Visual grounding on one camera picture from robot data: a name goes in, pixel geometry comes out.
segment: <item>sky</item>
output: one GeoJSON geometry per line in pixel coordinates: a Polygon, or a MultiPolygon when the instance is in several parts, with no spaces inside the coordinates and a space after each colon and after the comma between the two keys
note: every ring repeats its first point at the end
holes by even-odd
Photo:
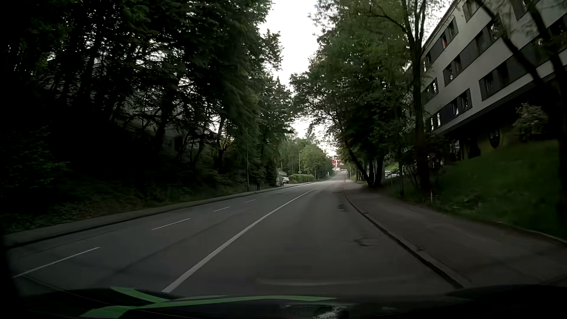
{"type": "MultiPolygon", "coordinates": [[[[260,26],[262,33],[266,30],[270,32],[280,32],[280,43],[283,46],[283,61],[281,70],[274,72],[274,77],[279,77],[283,84],[289,86],[289,76],[292,73],[301,73],[309,67],[309,58],[318,48],[317,36],[321,34],[320,28],[313,24],[308,17],[309,13],[315,13],[316,0],[272,0],[272,10],[266,18],[266,22],[260,26]]],[[[443,16],[447,8],[443,8],[437,12],[437,19],[429,23],[431,27],[429,32],[433,30],[437,22],[443,16]]],[[[298,132],[299,137],[304,137],[307,133],[309,120],[297,120],[292,127],[298,132]]],[[[320,140],[323,139],[323,132],[320,129],[316,132],[320,140]]],[[[319,145],[330,156],[336,152],[332,146],[327,143],[319,145]]]]}

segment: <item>white lane marking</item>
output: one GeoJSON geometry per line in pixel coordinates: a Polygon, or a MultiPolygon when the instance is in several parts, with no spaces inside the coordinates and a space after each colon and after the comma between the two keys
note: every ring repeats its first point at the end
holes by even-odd
{"type": "Polygon", "coordinates": [[[169,225],[177,224],[177,223],[180,223],[180,222],[182,222],[182,221],[186,221],[186,220],[189,220],[189,219],[190,219],[190,218],[186,218],[186,219],[184,219],[184,220],[180,220],[180,221],[176,221],[175,223],[171,223],[171,224],[163,225],[163,226],[160,226],[160,227],[154,228],[154,229],[152,229],[152,230],[156,230],[156,229],[160,229],[160,228],[163,228],[163,227],[166,227],[166,226],[169,226],[169,225]]]}
{"type": "Polygon", "coordinates": [[[296,198],[290,200],[289,202],[283,204],[282,206],[274,209],[273,211],[267,213],[266,215],[262,216],[262,218],[258,219],[257,221],[255,221],[254,223],[251,223],[248,227],[244,228],[243,230],[240,231],[240,233],[236,234],[233,236],[233,238],[229,239],[227,242],[225,242],[224,244],[222,244],[221,246],[219,246],[219,248],[213,250],[212,253],[210,253],[207,257],[205,257],[203,260],[201,260],[200,262],[198,262],[195,266],[191,267],[191,269],[189,269],[188,271],[186,271],[184,274],[181,275],[181,277],[177,278],[174,282],[172,282],[169,286],[167,286],[164,290],[162,290],[162,292],[168,292],[171,293],[175,288],[177,288],[179,285],[181,285],[181,283],[183,283],[185,280],[187,280],[187,278],[189,278],[191,275],[193,275],[197,270],[199,270],[199,268],[201,268],[202,266],[204,266],[206,263],[208,263],[209,260],[213,259],[213,257],[215,257],[218,253],[220,253],[223,249],[227,248],[233,241],[237,240],[238,237],[242,236],[245,232],[249,231],[252,227],[256,226],[256,224],[258,224],[259,222],[263,221],[266,217],[270,216],[271,214],[277,212],[280,208],[284,207],[285,205],[293,202],[294,200],[300,198],[301,196],[313,192],[314,190],[317,190],[318,188],[314,188],[312,190],[310,190],[309,192],[305,192],[299,196],[297,196],[296,198]]]}
{"type": "Polygon", "coordinates": [[[218,212],[218,211],[221,211],[221,210],[223,210],[223,209],[227,209],[227,208],[230,208],[230,206],[227,206],[227,207],[223,207],[223,208],[221,208],[221,209],[217,209],[216,211],[213,211],[213,212],[218,212]]]}
{"type": "Polygon", "coordinates": [[[36,271],[36,270],[39,270],[39,269],[42,269],[42,268],[49,267],[49,266],[51,266],[51,265],[55,265],[55,264],[58,263],[58,262],[66,261],[67,259],[70,259],[70,258],[73,258],[73,257],[77,257],[78,255],[86,254],[86,253],[88,253],[89,251],[93,251],[93,250],[96,250],[96,249],[98,249],[98,248],[100,248],[100,246],[99,246],[99,247],[95,247],[95,248],[91,248],[91,249],[89,249],[89,250],[85,250],[85,251],[83,251],[83,252],[81,252],[81,253],[74,254],[74,255],[71,255],[71,256],[69,256],[69,257],[65,257],[65,258],[59,259],[58,261],[50,262],[50,263],[48,263],[47,265],[39,266],[39,267],[37,267],[37,268],[30,269],[30,270],[28,270],[28,271],[24,271],[24,272],[21,273],[21,274],[17,274],[17,275],[15,275],[15,276],[12,276],[12,278],[17,278],[17,277],[23,276],[23,275],[25,275],[25,274],[29,274],[29,273],[32,272],[32,271],[36,271]]]}

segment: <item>road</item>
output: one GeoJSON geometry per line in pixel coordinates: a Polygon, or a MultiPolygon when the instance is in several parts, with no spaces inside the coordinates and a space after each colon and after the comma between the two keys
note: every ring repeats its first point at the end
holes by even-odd
{"type": "Polygon", "coordinates": [[[176,295],[412,295],[452,286],[345,200],[344,173],[9,250],[23,295],[133,287],[176,295]]]}

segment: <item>grassy slope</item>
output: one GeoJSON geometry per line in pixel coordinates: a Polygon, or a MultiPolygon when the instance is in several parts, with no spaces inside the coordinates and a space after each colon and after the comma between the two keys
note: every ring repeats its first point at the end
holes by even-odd
{"type": "MultiPolygon", "coordinates": [[[[565,237],[555,213],[560,189],[557,168],[556,141],[503,148],[447,165],[434,183],[433,206],[565,237]]],[[[410,200],[420,200],[415,194],[408,195],[410,200]]]]}

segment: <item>white building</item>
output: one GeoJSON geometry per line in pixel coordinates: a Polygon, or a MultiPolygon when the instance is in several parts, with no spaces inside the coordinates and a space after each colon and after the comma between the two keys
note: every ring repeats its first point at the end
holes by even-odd
{"type": "MultiPolygon", "coordinates": [[[[484,0],[501,24],[490,20],[474,0],[455,0],[425,43],[424,110],[426,127],[452,139],[455,159],[462,160],[512,142],[515,109],[523,102],[538,105],[531,75],[516,61],[502,39],[512,42],[538,66],[545,80],[553,67],[545,56],[531,15],[522,0],[484,0]]],[[[540,0],[545,25],[555,35],[567,31],[567,5],[540,0]]],[[[567,64],[567,52],[560,54],[567,64]]]]}

